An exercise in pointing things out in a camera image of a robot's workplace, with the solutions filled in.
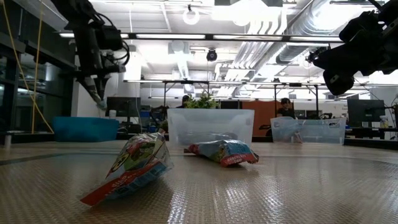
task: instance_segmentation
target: yellow cable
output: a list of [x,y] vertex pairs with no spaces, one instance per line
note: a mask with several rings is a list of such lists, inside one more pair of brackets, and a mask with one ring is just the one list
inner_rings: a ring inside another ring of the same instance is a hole
[[12,32],[11,32],[10,23],[9,23],[9,20],[8,20],[8,15],[7,15],[7,10],[6,10],[6,3],[4,1],[1,2],[1,3],[2,3],[3,9],[4,9],[4,16],[6,17],[7,29],[8,29],[8,34],[9,34],[10,39],[11,39],[12,49],[14,50],[15,59],[17,60],[17,64],[18,64],[19,70],[20,70],[20,72],[22,74],[22,79],[24,80],[24,83],[25,83],[25,87],[26,87],[26,89],[28,91],[28,94],[29,94],[30,98],[34,102],[34,107],[37,109],[37,112],[42,117],[42,119],[43,119],[44,123],[47,125],[47,127],[49,127],[49,130],[51,131],[51,133],[54,134],[54,131],[52,130],[51,126],[48,124],[48,122],[45,120],[42,112],[39,110],[39,107],[37,106],[36,101],[33,99],[32,94],[30,94],[29,86],[28,86],[28,84],[26,82],[25,74],[24,74],[24,71],[22,69],[21,63],[19,61],[17,50],[15,48],[14,39],[12,38]]
[[36,104],[36,83],[37,70],[39,68],[39,54],[40,54],[40,40],[42,37],[42,23],[43,23],[43,1],[40,1],[40,21],[39,21],[39,37],[37,38],[37,53],[36,53],[36,67],[35,67],[35,82],[33,87],[33,113],[32,113],[32,134],[35,133],[35,104]]

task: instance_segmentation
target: gray floor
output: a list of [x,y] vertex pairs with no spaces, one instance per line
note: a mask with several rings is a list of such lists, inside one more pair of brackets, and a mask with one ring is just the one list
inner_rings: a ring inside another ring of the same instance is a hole
[[82,204],[123,144],[1,152],[0,223],[398,223],[398,154],[331,145],[253,144],[260,162],[232,168],[170,149],[158,181]]

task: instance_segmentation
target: person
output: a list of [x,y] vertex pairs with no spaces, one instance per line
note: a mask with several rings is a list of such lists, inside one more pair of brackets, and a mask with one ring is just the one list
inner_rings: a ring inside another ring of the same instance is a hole
[[189,100],[189,96],[188,95],[185,95],[185,96],[183,96],[182,97],[182,104],[181,104],[181,106],[178,106],[178,107],[176,107],[176,108],[185,108],[185,103],[187,102]]
[[296,116],[294,115],[294,110],[290,108],[290,100],[288,98],[283,98],[280,100],[280,103],[282,105],[281,108],[279,108],[277,112],[277,117],[283,117],[283,116],[290,116],[293,119],[296,119]]

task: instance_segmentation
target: snack bag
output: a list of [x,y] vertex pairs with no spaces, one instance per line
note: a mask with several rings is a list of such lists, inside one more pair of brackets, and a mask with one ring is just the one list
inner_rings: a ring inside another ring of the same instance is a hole
[[255,164],[259,161],[259,156],[247,144],[239,140],[219,140],[192,144],[188,148],[188,152],[206,156],[212,161],[219,162],[223,167],[241,162]]
[[172,167],[163,135],[138,134],[128,140],[105,180],[80,201],[93,206],[104,199],[132,194]]

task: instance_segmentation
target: clear plastic container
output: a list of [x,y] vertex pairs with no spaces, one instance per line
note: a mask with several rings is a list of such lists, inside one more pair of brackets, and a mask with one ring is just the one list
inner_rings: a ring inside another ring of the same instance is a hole
[[344,144],[345,118],[296,120],[290,117],[272,118],[274,142]]
[[223,139],[251,145],[254,110],[168,109],[167,120],[170,147]]

